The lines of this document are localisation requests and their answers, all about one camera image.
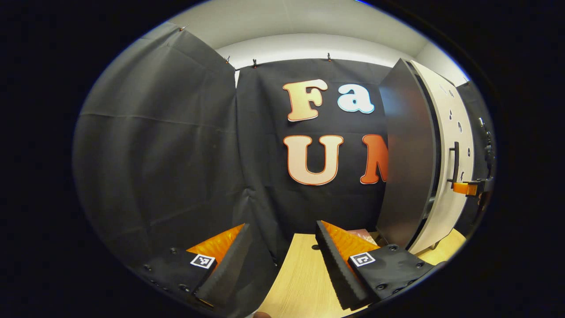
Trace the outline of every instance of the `red book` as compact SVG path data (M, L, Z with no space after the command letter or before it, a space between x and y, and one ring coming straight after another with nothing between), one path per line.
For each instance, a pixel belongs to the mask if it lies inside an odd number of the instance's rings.
M373 239L373 237L369 234L369 232L366 229L360 229L360 230L350 230L347 231L348 233L357 235L358 237L373 243L374 245L377 245L377 243L375 242L375 240Z

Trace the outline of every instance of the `white cabinet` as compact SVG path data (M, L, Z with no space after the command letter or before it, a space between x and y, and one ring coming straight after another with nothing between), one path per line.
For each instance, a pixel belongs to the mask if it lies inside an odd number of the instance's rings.
M442 76L415 61L410 61L428 91L436 111L440 139L440 176L434 203L424 227L408 251L418 253L446 237L455 226L467 201L463 194L452 190L456 166L455 143L459 146L457 182L468 181L473 175L473 136L469 116L457 89Z

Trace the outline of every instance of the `cabinet door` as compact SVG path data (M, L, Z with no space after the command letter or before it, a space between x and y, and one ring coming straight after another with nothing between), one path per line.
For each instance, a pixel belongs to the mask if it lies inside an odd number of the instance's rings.
M471 124L457 89L439 74L410 61L424 82L436 110L441 137L440 180L432 209L418 237L408 249L418 253L446 237L455 226L467 201L464 194L453 192L451 182L455 167L455 142L459 143L457 182L469 181L473 174L473 136Z
M389 166L377 231L388 244L407 248L429 209L439 174L440 142L433 109L408 62L399 59L379 85L385 110Z

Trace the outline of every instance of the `screw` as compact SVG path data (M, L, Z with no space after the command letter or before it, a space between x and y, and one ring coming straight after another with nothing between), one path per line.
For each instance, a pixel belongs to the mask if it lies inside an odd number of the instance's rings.
M190 289L188 289L188 287L184 284L179 284L179 289L182 291L186 291L187 293L190 292Z

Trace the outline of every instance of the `orange foam pad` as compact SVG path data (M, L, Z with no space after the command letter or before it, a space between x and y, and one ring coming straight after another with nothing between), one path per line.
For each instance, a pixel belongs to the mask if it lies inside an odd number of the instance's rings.
M233 241L236 239L237 234L241 231L245 224L238 225L232 229L224 231L214 237L207 239L206 241L195 245L188 250L187 252L206 255L215 257L216 261L218 262L218 266L220 265L221 261L224 259L225 254L228 252L230 246L232 245Z
M345 264L347 264L349 270L354 274L355 272L353 272L351 265L347 262L349 256L373 251L379 248L377 245L369 243L363 238L360 238L355 234L348 233L346 230L328 222L322 221L322 224L328 231L329 236L332 238L333 244L336 246L341 258L344 260Z

